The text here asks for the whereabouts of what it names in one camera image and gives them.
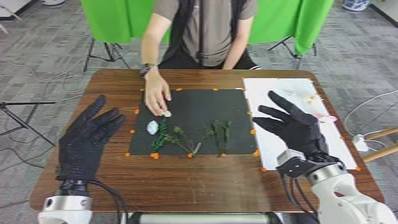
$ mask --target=metal stand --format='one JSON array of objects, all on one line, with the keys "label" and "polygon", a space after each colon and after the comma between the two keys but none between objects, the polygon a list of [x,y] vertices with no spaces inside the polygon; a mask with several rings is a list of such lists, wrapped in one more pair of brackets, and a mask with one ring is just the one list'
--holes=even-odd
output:
[{"label": "metal stand", "polygon": [[126,67],[130,69],[128,63],[126,63],[124,58],[121,56],[121,52],[117,50],[117,48],[122,49],[121,45],[117,43],[114,43],[114,44],[103,43],[105,51],[106,51],[106,55],[108,55],[108,58],[103,58],[103,57],[92,55],[94,44],[96,44],[96,39],[92,38],[92,40],[91,40],[91,49],[89,49],[85,65],[83,65],[83,72],[87,71],[91,58],[98,58],[98,59],[101,59],[106,62],[115,62],[121,59],[124,65],[126,65]]},{"label": "metal stand", "polygon": [[[55,104],[55,102],[23,102],[23,103],[5,103],[0,102],[0,110],[3,111],[3,113],[7,114],[7,116],[12,118],[12,120],[16,121],[16,123],[19,124],[19,127],[12,128],[11,130],[7,130],[3,133],[0,133],[0,136],[11,134],[12,132],[16,132],[19,129],[28,129],[37,135],[39,137],[46,140],[46,142],[51,144],[51,146],[55,146],[53,142],[50,141],[50,139],[46,138],[46,136],[39,133],[39,131],[34,129],[34,127],[28,125],[28,122],[32,120],[34,117],[34,113],[37,110],[39,105],[43,104]],[[11,110],[7,109],[7,106],[27,106],[27,105],[34,105],[34,109],[28,113],[28,117],[27,120],[23,120],[16,114],[11,112]]]},{"label": "metal stand", "polygon": [[[0,5],[0,8],[9,12],[9,14],[16,17],[18,20],[21,20],[21,17],[14,14],[14,12],[11,11],[11,9],[5,7],[5,5]],[[3,31],[5,34],[9,34],[9,31],[0,23],[0,30]]]},{"label": "metal stand", "polygon": [[[302,65],[302,55],[295,54],[293,50],[290,49],[290,46],[286,44],[286,41],[291,39],[291,36],[286,37],[279,42],[277,44],[270,47],[268,51],[272,51],[279,45],[282,45],[288,49],[288,52],[290,52],[290,55],[291,57],[295,58],[297,62],[295,62],[295,69],[298,70],[300,69],[300,65]],[[313,51],[314,51],[314,56],[318,54],[318,49],[316,49],[316,44],[313,44]]]}]

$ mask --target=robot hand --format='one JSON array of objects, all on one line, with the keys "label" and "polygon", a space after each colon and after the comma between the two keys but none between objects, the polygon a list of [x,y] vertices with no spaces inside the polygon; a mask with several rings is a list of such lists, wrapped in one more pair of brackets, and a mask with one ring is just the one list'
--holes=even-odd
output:
[{"label": "robot hand", "polygon": [[270,91],[268,97],[288,113],[266,106],[259,106],[259,112],[279,120],[254,117],[252,121],[279,136],[288,148],[302,152],[307,158],[327,154],[329,149],[325,137],[320,133],[316,117],[304,113],[295,104],[274,91]]},{"label": "robot hand", "polygon": [[89,181],[96,178],[103,148],[124,122],[117,109],[94,118],[105,103],[106,98],[99,96],[60,138],[57,180]]}]

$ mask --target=wristwatch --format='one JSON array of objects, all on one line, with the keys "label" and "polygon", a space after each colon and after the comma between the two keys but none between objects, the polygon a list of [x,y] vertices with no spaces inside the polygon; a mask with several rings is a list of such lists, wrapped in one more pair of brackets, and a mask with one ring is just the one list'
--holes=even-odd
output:
[{"label": "wristwatch", "polygon": [[151,68],[154,67],[156,65],[154,64],[149,64],[149,63],[146,63],[142,66],[140,66],[140,77],[142,77],[142,79],[146,78],[146,74],[147,74],[147,72],[149,72],[149,70],[151,70]]}]

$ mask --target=floor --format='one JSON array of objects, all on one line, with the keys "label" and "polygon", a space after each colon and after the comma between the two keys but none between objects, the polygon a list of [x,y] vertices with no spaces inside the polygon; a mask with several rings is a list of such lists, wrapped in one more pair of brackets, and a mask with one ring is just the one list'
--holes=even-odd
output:
[{"label": "floor", "polygon": [[[373,96],[398,88],[398,29],[371,9],[350,13],[339,5],[341,0],[336,1],[318,39],[318,56],[305,56],[302,70],[316,74],[343,118]],[[39,107],[32,119],[34,127],[57,142],[92,72],[105,67],[124,68],[124,65],[121,62],[92,60],[89,71],[82,72],[91,31],[78,0],[69,0],[60,8],[44,8],[37,2],[21,18],[23,21],[2,21],[11,34],[0,32],[0,101],[59,102]],[[122,44],[122,55],[133,68],[138,68],[140,62],[138,45],[138,40]],[[254,61],[265,69],[293,69],[286,50],[279,47],[268,52],[270,46],[270,43],[250,46]],[[103,54],[101,44],[94,51]],[[396,104],[398,94],[393,94],[357,110],[346,122],[353,133],[364,134],[396,127]],[[21,117],[27,116],[30,107],[11,106],[9,109]],[[16,123],[0,113],[0,132],[12,127]],[[396,136],[382,141],[393,144]],[[28,207],[27,199],[41,169],[25,164],[7,168],[19,163],[7,148],[16,149],[23,158],[44,153],[30,161],[44,166],[50,144],[25,130],[0,137],[0,224],[37,223],[37,213]],[[398,211],[398,154],[371,162],[368,167],[385,203],[393,211]],[[92,223],[105,224],[112,221],[114,216],[94,216]]]}]

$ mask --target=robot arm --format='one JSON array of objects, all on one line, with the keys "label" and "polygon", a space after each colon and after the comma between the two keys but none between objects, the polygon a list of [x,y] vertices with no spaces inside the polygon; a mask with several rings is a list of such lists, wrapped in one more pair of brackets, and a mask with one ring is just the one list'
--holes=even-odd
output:
[{"label": "robot arm", "polygon": [[320,223],[396,224],[394,213],[357,190],[352,174],[341,165],[325,166],[307,175],[320,199]]},{"label": "robot arm", "polygon": [[277,170],[291,178],[304,176],[309,180],[320,199],[320,223],[396,224],[391,209],[359,192],[353,176],[339,159],[329,155],[318,119],[275,92],[268,93],[268,97],[284,111],[259,106],[259,111],[277,120],[254,118],[254,122],[286,142],[290,150],[277,158]]},{"label": "robot arm", "polygon": [[309,161],[295,150],[286,150],[277,160],[279,172],[291,178],[305,177],[311,183],[321,224],[398,224],[385,204],[359,192],[353,176],[339,162]]},{"label": "robot arm", "polygon": [[87,196],[53,196],[44,201],[39,224],[89,224],[92,199]]},{"label": "robot arm", "polygon": [[55,196],[44,201],[37,217],[39,224],[89,224],[91,222],[92,199],[87,185],[96,180],[105,145],[124,122],[117,109],[94,118],[105,103],[106,98],[99,96],[59,141],[57,180],[60,185]]}]

